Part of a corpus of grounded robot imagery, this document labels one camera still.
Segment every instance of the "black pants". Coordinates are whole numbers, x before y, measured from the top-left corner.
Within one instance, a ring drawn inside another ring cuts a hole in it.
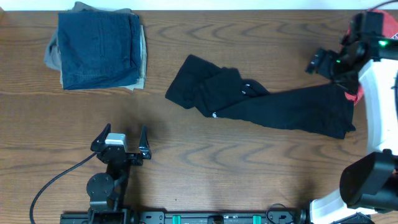
[[[335,85],[269,93],[254,80],[243,80],[235,68],[189,55],[167,90],[167,99],[204,116],[250,121],[265,127],[301,129],[344,139],[352,125],[354,105]]]

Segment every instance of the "wood grain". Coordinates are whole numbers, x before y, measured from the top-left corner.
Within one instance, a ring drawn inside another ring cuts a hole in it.
[[[126,202],[133,208],[265,210],[297,206],[338,188],[340,174],[366,153],[364,102],[357,131],[336,140],[244,121],[204,118],[164,98],[188,54],[236,67],[269,91],[326,83],[303,71],[318,47],[338,49],[356,11],[138,11],[145,26],[145,90],[63,91],[45,67],[57,12],[7,12],[0,26],[0,223],[28,223],[29,206],[53,176],[90,154],[104,128],[126,133],[137,150],[148,125],[153,159],[133,167]],[[105,165],[92,159],[51,185],[37,223],[89,207],[87,180]],[[397,213],[375,216],[398,223]]]

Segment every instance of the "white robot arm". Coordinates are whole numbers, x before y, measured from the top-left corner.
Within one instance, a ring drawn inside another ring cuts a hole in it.
[[[368,156],[344,170],[339,189],[311,202],[314,224],[398,210],[398,44],[381,35],[382,19],[381,13],[358,14],[342,51],[319,50],[307,69],[352,93],[359,80],[368,120]]]

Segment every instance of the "green light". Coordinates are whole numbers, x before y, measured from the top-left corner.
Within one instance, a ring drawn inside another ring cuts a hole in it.
[[[380,44],[381,47],[385,47],[388,44],[388,41],[379,40],[379,44]]]

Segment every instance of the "blue jeans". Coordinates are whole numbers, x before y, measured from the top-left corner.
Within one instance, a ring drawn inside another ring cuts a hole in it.
[[[58,15],[65,90],[137,83],[141,66],[139,17],[81,11]]]

